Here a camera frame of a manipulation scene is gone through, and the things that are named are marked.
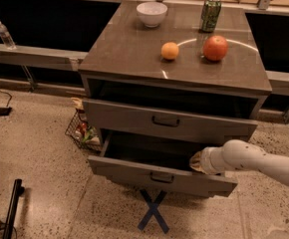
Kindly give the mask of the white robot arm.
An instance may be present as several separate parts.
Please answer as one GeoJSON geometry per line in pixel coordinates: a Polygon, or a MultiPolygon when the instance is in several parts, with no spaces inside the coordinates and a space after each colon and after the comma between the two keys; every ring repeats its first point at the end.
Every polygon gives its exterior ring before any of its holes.
{"type": "Polygon", "coordinates": [[[221,147],[206,147],[198,151],[189,166],[204,174],[233,170],[258,171],[289,186],[289,157],[266,152],[254,144],[233,139],[221,147]]]}

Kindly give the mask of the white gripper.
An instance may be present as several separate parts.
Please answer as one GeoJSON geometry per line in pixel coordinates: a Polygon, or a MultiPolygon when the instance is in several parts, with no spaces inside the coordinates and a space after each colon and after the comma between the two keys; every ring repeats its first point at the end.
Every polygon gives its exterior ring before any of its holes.
{"type": "Polygon", "coordinates": [[[221,147],[207,147],[198,151],[189,160],[189,166],[195,171],[217,174],[225,171],[225,162],[221,147]]]}

